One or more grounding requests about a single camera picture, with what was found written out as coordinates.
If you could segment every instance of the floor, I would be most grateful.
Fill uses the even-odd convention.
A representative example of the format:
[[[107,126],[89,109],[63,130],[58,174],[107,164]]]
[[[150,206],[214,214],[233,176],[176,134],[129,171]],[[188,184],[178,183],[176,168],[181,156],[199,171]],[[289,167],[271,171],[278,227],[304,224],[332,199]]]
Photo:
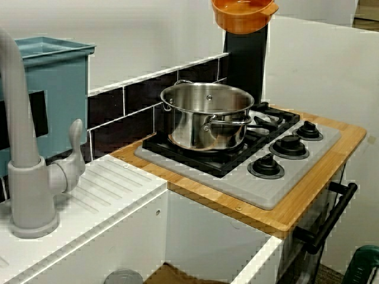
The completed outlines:
[[[320,264],[315,284],[341,284],[343,275]]]
[[[359,0],[353,27],[379,31],[379,0]]]

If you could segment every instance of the white sink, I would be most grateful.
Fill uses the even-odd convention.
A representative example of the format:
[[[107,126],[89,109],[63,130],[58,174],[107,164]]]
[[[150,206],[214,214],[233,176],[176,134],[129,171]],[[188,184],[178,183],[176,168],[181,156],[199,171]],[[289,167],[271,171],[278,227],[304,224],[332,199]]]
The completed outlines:
[[[0,284],[103,284],[118,269],[146,280],[164,262],[201,279],[275,283],[281,240],[111,156],[87,164],[78,188],[59,196],[57,207],[56,231],[20,240],[8,231],[9,205],[0,205]]]

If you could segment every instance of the faucet handle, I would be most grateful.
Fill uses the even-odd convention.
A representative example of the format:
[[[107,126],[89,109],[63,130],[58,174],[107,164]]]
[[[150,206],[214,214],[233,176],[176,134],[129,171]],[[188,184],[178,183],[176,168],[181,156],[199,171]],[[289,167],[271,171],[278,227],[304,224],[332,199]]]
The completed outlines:
[[[72,147],[72,153],[63,160],[53,162],[57,164],[66,176],[66,192],[70,192],[79,182],[79,177],[85,171],[85,163],[81,152],[81,134],[83,122],[75,120],[69,129],[69,139]]]

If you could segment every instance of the white wall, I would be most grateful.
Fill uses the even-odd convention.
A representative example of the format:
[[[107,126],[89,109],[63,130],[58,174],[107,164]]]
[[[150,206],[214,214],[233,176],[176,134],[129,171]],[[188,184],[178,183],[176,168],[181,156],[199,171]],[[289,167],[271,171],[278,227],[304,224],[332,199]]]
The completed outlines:
[[[275,0],[277,15],[351,27],[358,0]]]
[[[322,258],[344,273],[358,247],[379,246],[379,33],[275,17],[269,36],[267,100],[368,131],[346,167],[359,192]]]
[[[204,0],[14,0],[0,25],[14,38],[49,36],[97,45],[90,89],[222,53],[222,30]]]

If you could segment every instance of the gray faucet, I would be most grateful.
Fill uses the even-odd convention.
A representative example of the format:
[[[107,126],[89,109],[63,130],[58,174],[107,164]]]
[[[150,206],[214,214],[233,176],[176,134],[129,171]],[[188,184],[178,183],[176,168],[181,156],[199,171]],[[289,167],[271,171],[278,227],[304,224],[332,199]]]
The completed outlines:
[[[0,27],[0,75],[7,112],[11,161],[8,163],[12,220],[19,238],[39,238],[59,225],[54,196],[71,191],[85,171],[80,150],[83,123],[69,129],[72,154],[46,166],[38,153],[23,58],[13,38]]]

